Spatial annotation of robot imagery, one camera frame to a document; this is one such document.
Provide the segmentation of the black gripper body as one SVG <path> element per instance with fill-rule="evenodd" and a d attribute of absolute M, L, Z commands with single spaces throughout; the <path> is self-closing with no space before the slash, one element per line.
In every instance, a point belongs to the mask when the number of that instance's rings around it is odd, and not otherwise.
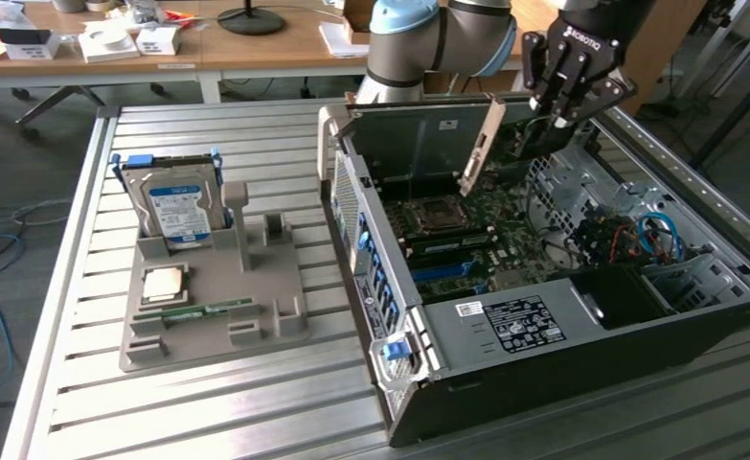
<path fill-rule="evenodd" d="M 654 3 L 654 0 L 550 1 L 558 14 L 549 35 L 573 40 L 597 54 L 612 52 L 613 64 L 621 65 Z"/>

